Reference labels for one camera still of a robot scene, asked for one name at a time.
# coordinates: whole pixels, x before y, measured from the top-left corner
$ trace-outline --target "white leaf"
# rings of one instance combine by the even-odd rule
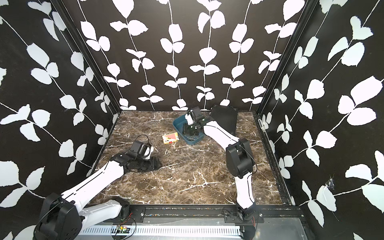
[[[335,138],[330,132],[321,131],[316,138],[316,145],[323,148],[332,148],[335,146],[337,138]]]
[[[149,58],[143,58],[142,64],[143,64],[144,69],[147,69],[147,70],[155,67],[155,65],[153,64],[153,62]]]
[[[205,96],[204,93],[198,93],[198,94],[197,94],[197,100],[200,102],[201,99],[202,99],[204,96]]]
[[[43,109],[38,109],[32,112],[33,121],[39,127],[47,126],[51,114]]]
[[[221,2],[217,0],[213,0],[213,1],[197,0],[197,2],[202,4],[204,7],[206,7],[208,11],[216,10],[221,5]]]
[[[228,105],[229,105],[229,100],[228,100],[228,99],[223,99],[223,100],[220,102],[220,105],[221,105],[221,106],[228,106]]]
[[[375,159],[377,162],[377,176],[381,180],[383,180],[384,179],[384,155],[379,151],[375,151]]]
[[[319,222],[319,224],[324,227],[324,215],[319,204],[317,204],[315,201],[310,201],[308,203],[308,208],[310,209],[311,213],[316,218],[316,220]]]
[[[52,77],[57,78],[59,76],[59,69],[57,69],[57,64],[56,63],[48,64],[47,72]]]
[[[258,86],[258,87],[255,87],[252,89],[252,93],[253,93],[253,96],[254,97],[257,97],[259,96],[260,94],[264,93],[265,92],[265,87],[263,86]]]
[[[105,102],[100,103],[101,110],[105,113],[107,113],[107,108],[105,107]]]
[[[205,75],[211,75],[211,74],[217,73],[217,72],[220,72],[220,68],[216,65],[213,65],[213,64],[207,65],[204,68],[204,74]]]
[[[283,134],[281,135],[281,139],[282,139],[285,143],[288,143],[288,141],[289,141],[289,132],[288,132],[288,131],[284,131]]]
[[[307,183],[303,180],[302,184],[301,184],[301,189],[308,195],[308,198],[310,200],[312,200],[312,193],[311,193],[311,190],[309,189]]]
[[[132,54],[132,55],[135,55],[137,58],[142,58],[142,57],[144,57],[147,53],[146,52],[143,52],[143,51],[138,51],[138,52],[136,52],[135,50],[133,50],[133,49],[129,49],[129,48],[127,48],[127,49],[125,49],[128,53],[130,53],[130,54]]]
[[[303,138],[304,138],[305,142],[307,143],[307,146],[308,146],[308,147],[312,147],[313,140],[312,140],[312,136],[311,136],[311,133],[309,132],[309,130],[307,130],[307,131],[304,133]]]
[[[71,56],[71,63],[78,69],[84,71],[84,58],[81,53],[73,52]]]
[[[1,203],[0,207],[13,207],[16,206],[21,196],[27,191],[26,187],[14,189]]]
[[[308,58],[303,56],[300,58],[300,61],[299,61],[299,69],[302,69],[306,65],[308,65]]]
[[[199,51],[201,60],[207,64],[216,57],[217,51],[211,47],[203,48]]]
[[[99,38],[99,45],[104,51],[109,51],[109,49],[111,48],[109,38],[107,38],[106,36],[101,36]]]
[[[297,23],[288,23],[288,24],[284,25],[280,30],[279,38],[286,38],[288,36],[291,36],[293,34],[293,32],[295,31],[296,25],[297,25]]]
[[[113,27],[113,29],[115,29],[116,31],[121,31],[123,28],[128,28],[128,25],[121,21],[111,22],[109,25]]]
[[[67,27],[65,26],[63,20],[61,19],[59,13],[52,12],[53,21],[60,31],[64,31]]]
[[[100,124],[96,124],[96,127],[95,127],[95,133],[97,133],[98,135],[103,135],[103,131],[104,131],[104,127],[101,126]]]
[[[33,142],[40,141],[40,138],[36,135],[35,128],[33,123],[29,122],[20,127],[20,132],[26,137],[28,140]]]
[[[81,31],[83,32],[84,36],[86,38],[90,38],[92,40],[97,41],[96,32],[93,25],[90,22],[80,22],[80,24],[81,24]]]
[[[281,56],[280,53],[272,53],[270,51],[264,51],[263,52],[265,56],[267,56],[270,60],[279,58]]]
[[[382,83],[374,76],[371,76],[356,84],[351,90],[351,96],[358,105],[379,94],[382,88]]]
[[[149,96],[152,95],[156,91],[156,88],[150,84],[142,86],[141,89],[143,89],[143,91],[146,94],[148,94]]]
[[[319,99],[322,96],[324,96],[324,83],[313,79],[308,87],[307,99]]]
[[[264,60],[260,63],[260,66],[259,66],[259,71],[258,73],[261,74],[261,72],[269,66],[269,62],[267,60]]]
[[[355,43],[348,48],[341,57],[341,63],[346,66],[357,66],[364,55],[364,44],[362,42]]]
[[[22,106],[17,111],[17,113],[10,114],[10,115],[6,116],[5,118],[3,118],[0,121],[0,124],[5,125],[5,124],[15,122],[15,121],[26,120],[28,118],[30,112],[31,112],[31,107],[29,106],[29,104],[27,104],[25,106]]]
[[[302,115],[306,116],[309,119],[312,119],[313,116],[313,110],[312,105],[308,102],[304,102],[300,105],[299,111]]]
[[[315,36],[311,37],[308,41],[307,46],[305,47],[304,56],[310,57],[312,56],[314,50],[316,49],[316,45],[319,39]]]
[[[37,2],[28,2],[28,6],[30,8],[32,8],[32,9],[36,9],[36,10],[42,11],[43,13],[45,13],[47,15],[49,15],[49,13],[52,10],[50,2],[43,2],[42,4],[39,4]]]
[[[71,164],[67,170],[67,175],[69,175],[75,171],[76,163],[77,163],[77,159],[74,159],[73,162],[71,162]]]
[[[285,179],[290,179],[291,178],[291,174],[289,173],[289,171],[286,168],[280,169],[280,172],[281,172],[281,175]]]
[[[171,87],[171,88],[177,88],[177,83],[173,80],[168,80],[164,83],[164,85]]]
[[[287,21],[296,13],[300,12],[304,4],[304,0],[286,0],[283,5],[284,21]]]
[[[136,58],[132,58],[132,67],[135,69],[136,72],[139,72],[139,67],[140,67],[140,60],[137,60]]]
[[[302,56],[303,56],[303,48],[302,48],[301,46],[299,46],[299,47],[296,49],[295,58],[294,58],[293,62],[294,62],[295,64],[297,64],[297,63],[300,61],[300,59],[301,59]]]
[[[269,65],[268,71],[274,71],[276,70],[277,66],[279,65],[280,60],[274,60],[271,65]]]
[[[35,190],[41,183],[41,176],[43,175],[45,167],[41,167],[31,172],[26,179],[25,185],[29,190]]]
[[[234,81],[231,84],[231,88],[238,88],[238,87],[242,87],[242,86],[244,86],[244,83],[242,81]]]
[[[176,81],[177,84],[186,84],[187,83],[187,78],[179,78]]]
[[[338,105],[339,113],[347,114],[352,112],[354,108],[355,108],[355,104],[353,103],[352,99],[348,96],[342,95]]]
[[[120,98],[119,100],[120,105],[128,107],[128,100],[125,98]]]
[[[303,95],[298,90],[295,90],[295,99],[301,103],[304,102]]]
[[[130,85],[130,84],[131,84],[131,83],[128,82],[127,80],[124,80],[124,79],[119,79],[119,80],[118,80],[118,86],[121,87],[121,88],[123,88],[123,87],[125,87],[125,86],[128,86],[128,85]]]
[[[128,23],[128,31],[129,31],[129,34],[131,34],[132,36],[140,35],[141,33],[145,32],[147,30],[148,30],[148,28],[141,21],[131,20]]]
[[[80,76],[79,80],[77,80],[76,85],[80,87],[84,87],[85,79],[87,79],[85,75]]]
[[[19,183],[19,168],[12,161],[0,161],[0,187]]]
[[[34,77],[37,81],[44,83],[44,84],[51,84],[52,79],[47,71],[40,69],[40,68],[34,68],[31,71],[32,77]]]
[[[350,23],[352,26],[352,39],[364,40],[373,35],[370,28],[361,27],[361,21],[357,16],[351,17]]]
[[[184,49],[185,44],[182,42],[177,42],[173,44],[173,50],[175,53],[181,53],[181,51]]]
[[[369,202],[377,207],[381,213],[384,212],[384,186],[377,184],[369,184],[362,186],[363,195],[369,200]]]
[[[59,149],[60,157],[72,157],[73,156],[73,142],[71,139],[63,142]]]
[[[212,100],[212,99],[214,99],[215,98],[215,95],[212,93],[212,92],[207,92],[206,94],[205,94],[205,99],[206,100]]]
[[[160,102],[160,101],[163,101],[164,99],[160,96],[157,96],[157,95],[153,95],[150,97],[149,99],[152,103],[157,103],[157,102]]]
[[[216,29],[225,25],[224,14],[220,11],[215,11],[211,17],[211,27]]]
[[[178,104],[179,107],[185,107],[187,103],[184,101],[184,99],[178,99],[176,100],[176,103]]]
[[[84,156],[85,156],[85,150],[87,148],[87,144],[84,143],[84,144],[81,144],[77,150],[76,150],[76,154],[75,154],[75,157],[78,161],[82,161],[84,159]]]
[[[237,78],[238,76],[243,74],[243,72],[244,72],[244,65],[239,65],[239,66],[232,68],[233,79],[235,80],[235,78]]]
[[[292,156],[287,155],[284,157],[284,165],[285,165],[285,167],[292,167],[293,166]]]
[[[117,83],[115,78],[104,76],[104,79],[107,83]]]
[[[275,100],[278,100],[278,99],[279,99],[279,96],[280,96],[279,89],[275,88],[275,89],[273,90],[273,93],[275,94]]]
[[[332,192],[325,186],[321,186],[317,192],[316,200],[319,203],[323,204],[324,207],[328,210],[335,212],[336,211],[336,199],[333,196]]]
[[[204,26],[210,19],[209,15],[206,13],[200,13],[199,19],[197,20],[197,26],[199,28],[200,33],[203,33]]]
[[[248,102],[252,102],[253,99],[252,98],[243,98],[242,101],[245,103],[248,103]]]
[[[124,18],[127,18],[133,10],[133,0],[112,0],[112,2]]]
[[[371,108],[355,108],[347,118],[353,126],[364,125],[376,119],[376,113]]]
[[[59,41],[55,32],[55,24],[51,19],[44,18],[43,23],[48,33],[56,40]]]
[[[204,67],[201,65],[194,65],[189,67],[193,72],[198,72],[200,70],[204,70]]]
[[[340,38],[335,45],[333,45],[331,51],[328,54],[328,61],[337,53],[348,48],[348,40],[346,37]]]
[[[175,79],[179,75],[179,69],[173,65],[167,64],[166,70],[167,70],[167,73]]]
[[[36,44],[32,43],[26,48],[29,56],[35,60],[38,64],[43,66],[44,68],[47,66],[49,62],[49,57],[48,55],[42,50],[39,46]]]
[[[168,32],[174,43],[183,39],[183,33],[181,32],[179,24],[169,25]]]
[[[109,64],[107,66],[108,72],[112,74],[112,76],[117,77],[120,73],[120,67],[116,63]]]
[[[285,74],[283,80],[281,81],[281,91],[284,91],[289,85],[288,74]]]
[[[278,25],[277,23],[274,23],[274,24],[266,25],[264,27],[264,29],[266,30],[266,32],[268,34],[270,34],[270,33],[273,33],[274,31],[280,31],[281,30],[281,26]]]
[[[71,95],[65,95],[60,98],[61,105],[66,109],[76,109],[76,102]]]
[[[319,166],[320,165],[320,157],[319,157],[319,154],[317,153],[316,150],[314,150],[313,148],[308,148],[306,151],[305,151],[305,154],[307,155],[307,157],[316,165],[316,166]]]

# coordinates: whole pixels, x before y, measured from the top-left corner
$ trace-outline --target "brown marble surface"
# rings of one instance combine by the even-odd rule
[[[225,164],[225,151],[205,136],[195,145],[183,139],[163,144],[162,135],[176,132],[172,122],[183,112],[125,111],[121,114],[96,169],[112,155],[131,146],[140,134],[146,134],[155,147],[163,167],[147,173],[127,173],[107,186],[92,201],[99,204],[114,196],[132,204],[231,204],[236,201],[236,186]],[[236,136],[250,140],[258,165],[252,175],[253,196],[257,204],[282,204],[275,178],[266,158],[252,113],[241,112]]]

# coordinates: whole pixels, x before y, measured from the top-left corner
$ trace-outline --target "black wallpaper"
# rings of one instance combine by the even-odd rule
[[[215,103],[256,109],[305,5],[304,0],[63,2],[121,108],[157,111],[210,109]]]
[[[384,5],[333,3],[316,6],[262,119],[316,237],[382,239]]]
[[[0,239],[25,240],[43,198],[85,179],[117,113],[51,3],[1,0],[0,32]]]

